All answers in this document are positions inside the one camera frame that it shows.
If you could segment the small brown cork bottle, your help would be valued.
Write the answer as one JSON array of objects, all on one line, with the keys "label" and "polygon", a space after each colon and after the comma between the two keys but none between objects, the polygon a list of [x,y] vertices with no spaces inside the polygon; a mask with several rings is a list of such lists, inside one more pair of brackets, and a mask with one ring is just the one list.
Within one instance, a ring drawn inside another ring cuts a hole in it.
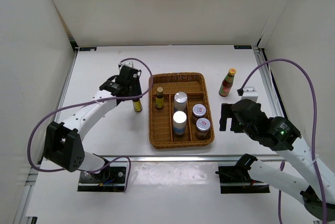
[{"label": "small brown cork bottle", "polygon": [[139,98],[133,99],[132,104],[133,104],[133,109],[134,109],[135,112],[141,112],[142,111],[142,103],[141,103]]}]

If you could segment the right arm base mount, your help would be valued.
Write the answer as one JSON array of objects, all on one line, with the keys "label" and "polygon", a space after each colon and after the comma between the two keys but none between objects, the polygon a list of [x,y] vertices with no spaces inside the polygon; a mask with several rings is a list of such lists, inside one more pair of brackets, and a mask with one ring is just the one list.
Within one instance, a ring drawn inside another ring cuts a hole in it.
[{"label": "right arm base mount", "polygon": [[269,185],[253,180],[249,171],[258,159],[244,154],[234,166],[219,165],[215,172],[219,176],[221,194],[266,194],[270,193]]}]

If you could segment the small yellow cork bottle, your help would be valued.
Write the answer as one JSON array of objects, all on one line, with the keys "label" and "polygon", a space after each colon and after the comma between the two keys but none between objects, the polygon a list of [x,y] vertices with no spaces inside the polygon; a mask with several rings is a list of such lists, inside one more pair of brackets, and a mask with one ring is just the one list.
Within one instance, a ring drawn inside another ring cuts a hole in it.
[{"label": "small yellow cork bottle", "polygon": [[156,109],[162,109],[164,107],[164,94],[162,87],[157,88],[157,93],[155,97],[155,107]]}]

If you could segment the brown jar white lid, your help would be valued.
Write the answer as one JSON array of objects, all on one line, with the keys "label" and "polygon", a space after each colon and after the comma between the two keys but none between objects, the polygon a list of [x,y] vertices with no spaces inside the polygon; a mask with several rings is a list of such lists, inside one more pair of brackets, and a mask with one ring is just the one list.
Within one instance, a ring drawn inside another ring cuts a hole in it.
[{"label": "brown jar white lid", "polygon": [[196,137],[198,139],[206,139],[210,131],[211,123],[207,118],[199,118],[196,122]]},{"label": "brown jar white lid", "polygon": [[196,104],[192,108],[192,122],[196,123],[198,119],[206,116],[207,109],[203,104]]}]

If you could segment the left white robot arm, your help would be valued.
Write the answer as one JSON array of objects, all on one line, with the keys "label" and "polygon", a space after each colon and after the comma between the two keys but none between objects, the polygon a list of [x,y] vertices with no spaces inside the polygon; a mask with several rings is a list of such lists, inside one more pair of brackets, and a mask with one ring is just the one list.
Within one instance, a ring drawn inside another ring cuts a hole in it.
[{"label": "left white robot arm", "polygon": [[85,152],[82,141],[91,128],[120,102],[141,94],[140,73],[138,69],[123,65],[118,75],[110,77],[99,87],[91,104],[82,106],[60,123],[50,123],[43,156],[69,172],[90,171],[98,182],[108,180],[110,170],[104,166],[106,161],[101,156]]}]

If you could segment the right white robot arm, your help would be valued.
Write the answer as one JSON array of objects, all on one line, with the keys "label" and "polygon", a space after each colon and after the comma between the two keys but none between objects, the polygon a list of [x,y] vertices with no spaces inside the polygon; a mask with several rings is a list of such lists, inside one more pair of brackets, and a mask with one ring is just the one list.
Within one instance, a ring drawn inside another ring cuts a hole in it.
[{"label": "right white robot arm", "polygon": [[217,171],[220,179],[226,179],[228,183],[267,183],[295,198],[314,217],[334,221],[334,172],[312,154],[300,131],[288,119],[267,117],[261,111],[261,105],[249,99],[222,104],[220,131],[226,130],[229,118],[232,120],[231,131],[243,132],[253,141],[270,148],[300,177],[276,170],[255,156],[244,154],[226,172]]}]

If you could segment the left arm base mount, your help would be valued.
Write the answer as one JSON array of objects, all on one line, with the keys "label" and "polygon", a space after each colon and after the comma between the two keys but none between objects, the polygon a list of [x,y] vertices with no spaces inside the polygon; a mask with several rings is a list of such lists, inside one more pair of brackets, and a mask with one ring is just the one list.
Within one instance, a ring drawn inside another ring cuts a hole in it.
[{"label": "left arm base mount", "polygon": [[129,163],[115,162],[98,174],[81,172],[78,192],[124,193],[128,186]]}]

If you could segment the silver lid blue can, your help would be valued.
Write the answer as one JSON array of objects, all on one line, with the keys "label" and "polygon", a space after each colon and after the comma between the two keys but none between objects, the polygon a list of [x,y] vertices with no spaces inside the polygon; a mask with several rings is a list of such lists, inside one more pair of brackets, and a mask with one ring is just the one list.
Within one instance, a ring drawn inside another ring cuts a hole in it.
[{"label": "silver lid blue can", "polygon": [[176,111],[173,114],[173,131],[177,136],[181,136],[185,133],[187,115],[183,111]]}]

